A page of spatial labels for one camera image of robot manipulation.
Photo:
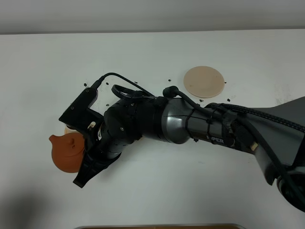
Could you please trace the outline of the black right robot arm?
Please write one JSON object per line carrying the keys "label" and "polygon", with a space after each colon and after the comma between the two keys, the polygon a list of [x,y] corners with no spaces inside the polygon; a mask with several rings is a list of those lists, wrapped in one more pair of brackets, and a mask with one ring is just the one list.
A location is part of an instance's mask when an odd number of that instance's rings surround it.
{"label": "black right robot arm", "polygon": [[104,114],[91,109],[98,96],[88,87],[61,116],[84,137],[84,158],[74,183],[83,187],[142,137],[174,144],[203,140],[255,156],[268,184],[305,209],[305,100],[271,108],[193,102],[171,86],[156,97],[114,85],[119,100]]}

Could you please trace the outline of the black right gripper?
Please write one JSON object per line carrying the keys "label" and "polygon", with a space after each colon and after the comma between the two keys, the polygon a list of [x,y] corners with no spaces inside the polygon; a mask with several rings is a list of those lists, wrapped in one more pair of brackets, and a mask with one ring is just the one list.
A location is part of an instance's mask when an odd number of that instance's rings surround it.
{"label": "black right gripper", "polygon": [[83,188],[87,182],[107,169],[113,162],[114,158],[104,158],[103,152],[99,148],[102,137],[98,135],[103,121],[91,121],[84,130],[84,152],[79,172],[73,183]]}

